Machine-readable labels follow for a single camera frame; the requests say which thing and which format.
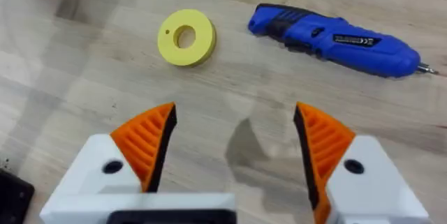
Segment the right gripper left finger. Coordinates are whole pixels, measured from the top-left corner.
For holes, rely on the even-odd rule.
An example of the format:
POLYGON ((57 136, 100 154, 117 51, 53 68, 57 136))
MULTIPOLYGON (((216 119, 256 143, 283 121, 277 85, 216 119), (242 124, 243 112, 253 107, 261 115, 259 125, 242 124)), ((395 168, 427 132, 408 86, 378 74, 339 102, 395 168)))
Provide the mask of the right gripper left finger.
POLYGON ((135 116, 111 133, 91 135, 54 193, 157 191, 176 124, 175 104, 165 103, 135 116))

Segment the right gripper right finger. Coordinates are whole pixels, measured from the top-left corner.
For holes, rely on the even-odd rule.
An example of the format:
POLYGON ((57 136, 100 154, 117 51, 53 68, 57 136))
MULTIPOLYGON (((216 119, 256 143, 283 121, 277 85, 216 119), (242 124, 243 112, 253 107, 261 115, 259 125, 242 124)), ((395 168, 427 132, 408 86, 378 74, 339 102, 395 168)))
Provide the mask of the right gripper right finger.
POLYGON ((375 137, 354 133, 301 102, 293 121, 315 223, 430 222, 423 204, 375 137))

